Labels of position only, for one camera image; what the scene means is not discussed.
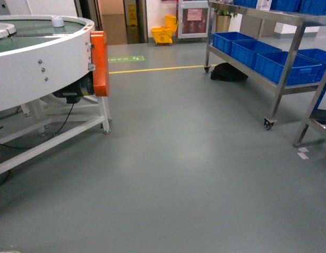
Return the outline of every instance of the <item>white container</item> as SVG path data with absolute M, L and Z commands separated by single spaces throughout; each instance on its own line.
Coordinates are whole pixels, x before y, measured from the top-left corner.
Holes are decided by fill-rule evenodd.
M 54 27 L 64 27 L 64 21 L 61 16 L 52 17 L 52 23 Z
M 271 8 L 272 0 L 258 0 L 256 9 L 269 11 Z

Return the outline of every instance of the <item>orange motor cover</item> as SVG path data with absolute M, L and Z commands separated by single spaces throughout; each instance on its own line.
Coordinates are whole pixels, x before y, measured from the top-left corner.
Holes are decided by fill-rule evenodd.
M 92 64 L 95 65 L 93 71 L 93 86 L 96 96 L 109 96 L 109 70 L 108 70 L 108 50 L 107 36 L 104 31 L 94 31 L 91 33 L 91 56 Z

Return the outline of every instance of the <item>green floor sign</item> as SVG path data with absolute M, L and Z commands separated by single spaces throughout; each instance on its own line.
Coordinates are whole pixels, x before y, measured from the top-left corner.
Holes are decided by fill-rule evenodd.
M 108 58 L 108 62 L 139 62 L 144 61 L 144 56 L 125 56 L 125 57 L 110 57 Z

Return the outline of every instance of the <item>white tape on floor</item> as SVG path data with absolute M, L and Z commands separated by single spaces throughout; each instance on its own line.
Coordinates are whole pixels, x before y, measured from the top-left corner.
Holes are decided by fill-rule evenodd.
M 298 149 L 300 152 L 302 153 L 306 153 L 306 152 L 309 152 L 309 150 L 307 148 L 299 148 Z
M 301 157 L 301 159 L 303 160 L 307 160 L 308 159 L 308 156 L 305 155 L 305 153 L 298 153 L 298 155 Z

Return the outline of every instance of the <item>plant pot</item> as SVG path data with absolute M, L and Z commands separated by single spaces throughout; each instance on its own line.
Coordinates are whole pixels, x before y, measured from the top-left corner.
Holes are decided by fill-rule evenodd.
M 216 16 L 216 33 L 218 32 L 228 32 L 230 27 L 230 16 Z

